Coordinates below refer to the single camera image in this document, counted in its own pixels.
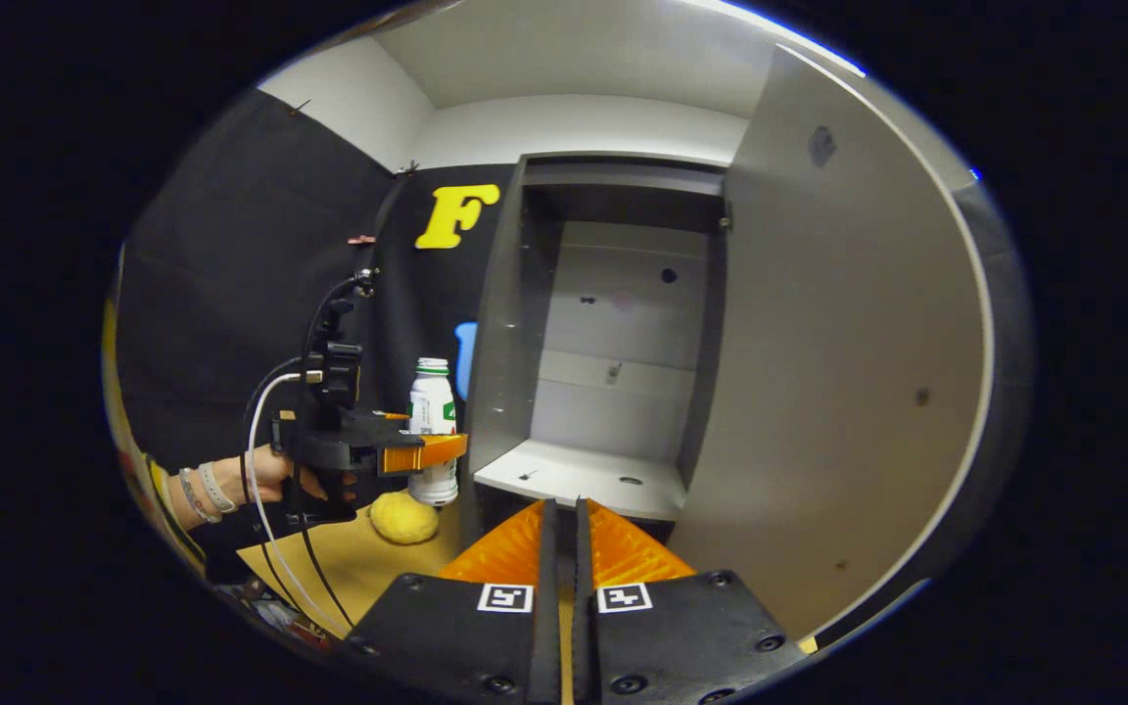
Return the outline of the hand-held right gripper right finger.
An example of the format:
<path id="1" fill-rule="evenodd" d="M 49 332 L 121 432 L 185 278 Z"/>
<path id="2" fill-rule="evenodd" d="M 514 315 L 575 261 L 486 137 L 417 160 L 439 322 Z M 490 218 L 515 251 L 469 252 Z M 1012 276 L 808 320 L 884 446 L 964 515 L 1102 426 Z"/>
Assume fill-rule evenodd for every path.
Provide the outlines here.
<path id="1" fill-rule="evenodd" d="M 578 704 L 735 704 L 805 664 L 737 573 L 693 570 L 594 500 L 576 509 Z"/>

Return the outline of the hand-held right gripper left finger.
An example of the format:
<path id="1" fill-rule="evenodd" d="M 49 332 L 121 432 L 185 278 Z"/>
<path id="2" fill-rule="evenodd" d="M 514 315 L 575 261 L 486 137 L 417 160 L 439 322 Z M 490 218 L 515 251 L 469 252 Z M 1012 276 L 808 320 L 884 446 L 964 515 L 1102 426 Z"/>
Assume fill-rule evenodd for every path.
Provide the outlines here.
<path id="1" fill-rule="evenodd" d="M 559 704 L 558 504 L 541 501 L 534 580 L 402 573 L 349 632 L 335 660 L 409 704 Z"/>

